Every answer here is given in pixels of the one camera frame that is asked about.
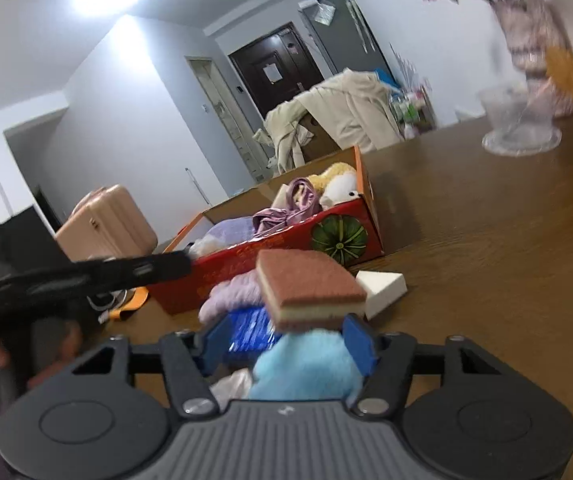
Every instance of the white sponge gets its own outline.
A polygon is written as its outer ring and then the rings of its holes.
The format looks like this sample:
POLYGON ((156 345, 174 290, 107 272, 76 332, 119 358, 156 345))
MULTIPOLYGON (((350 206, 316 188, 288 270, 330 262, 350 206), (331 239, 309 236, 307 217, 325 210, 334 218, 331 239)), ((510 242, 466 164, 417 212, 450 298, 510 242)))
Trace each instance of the white sponge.
POLYGON ((360 270, 356 281, 367 292, 365 316, 372 319, 399 300, 407 291, 404 276, 396 272, 360 270))

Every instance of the dark brown door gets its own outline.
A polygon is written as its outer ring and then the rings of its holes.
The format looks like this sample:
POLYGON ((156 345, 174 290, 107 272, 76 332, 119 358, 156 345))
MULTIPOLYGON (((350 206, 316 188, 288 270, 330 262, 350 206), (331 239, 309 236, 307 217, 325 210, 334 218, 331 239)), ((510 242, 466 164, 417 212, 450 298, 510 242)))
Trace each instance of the dark brown door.
POLYGON ((230 57, 263 117, 323 81, 293 23, 243 46, 230 57))

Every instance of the wooden table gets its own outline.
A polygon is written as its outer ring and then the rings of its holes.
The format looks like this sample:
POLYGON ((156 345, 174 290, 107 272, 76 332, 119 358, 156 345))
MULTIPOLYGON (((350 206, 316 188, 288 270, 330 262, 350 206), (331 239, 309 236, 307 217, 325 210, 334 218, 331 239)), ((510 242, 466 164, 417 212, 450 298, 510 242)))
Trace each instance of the wooden table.
MULTIPOLYGON (((435 344, 465 334, 573 412, 573 118, 561 127, 558 149, 527 158, 484 152, 486 120, 366 155, 388 255, 359 269, 409 285, 378 330, 435 344)), ((151 342, 177 328, 198 328, 196 314, 151 302, 111 330, 151 342)))

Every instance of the plastic bag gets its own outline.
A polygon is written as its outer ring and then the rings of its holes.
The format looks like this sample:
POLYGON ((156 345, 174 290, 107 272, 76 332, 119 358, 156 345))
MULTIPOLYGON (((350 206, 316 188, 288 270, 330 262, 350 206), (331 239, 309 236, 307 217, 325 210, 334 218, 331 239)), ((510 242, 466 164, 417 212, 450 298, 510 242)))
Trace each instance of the plastic bag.
POLYGON ((253 376, 249 368, 243 368, 217 381, 211 386, 211 393, 217 400, 220 410, 224 411, 233 399, 246 399, 252 385, 253 376))
POLYGON ((318 23, 329 26, 333 21, 334 15, 335 7, 333 4, 327 0, 322 0, 318 4, 318 12, 315 13, 314 20, 318 23))

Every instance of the door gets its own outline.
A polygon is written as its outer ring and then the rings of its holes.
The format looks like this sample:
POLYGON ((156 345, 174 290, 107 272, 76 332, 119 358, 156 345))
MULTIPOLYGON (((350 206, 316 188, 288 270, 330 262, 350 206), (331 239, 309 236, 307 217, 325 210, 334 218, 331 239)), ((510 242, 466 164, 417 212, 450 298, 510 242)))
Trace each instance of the door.
POLYGON ((267 169, 268 156, 260 143, 253 139, 252 127, 213 60, 194 58, 188 62, 249 173, 257 183, 273 177, 273 172, 267 169))
POLYGON ((38 190, 33 193, 33 196, 35 197, 39 208, 42 210, 42 213, 44 213, 44 217, 49 222, 49 225, 52 227, 53 231, 57 233, 60 230, 60 227, 62 227, 62 222, 60 222, 57 214, 55 214, 55 211, 44 196, 44 193, 42 193, 42 190, 38 187, 38 190))
POLYGON ((293 23, 243 46, 230 57, 263 117, 323 81, 293 23))

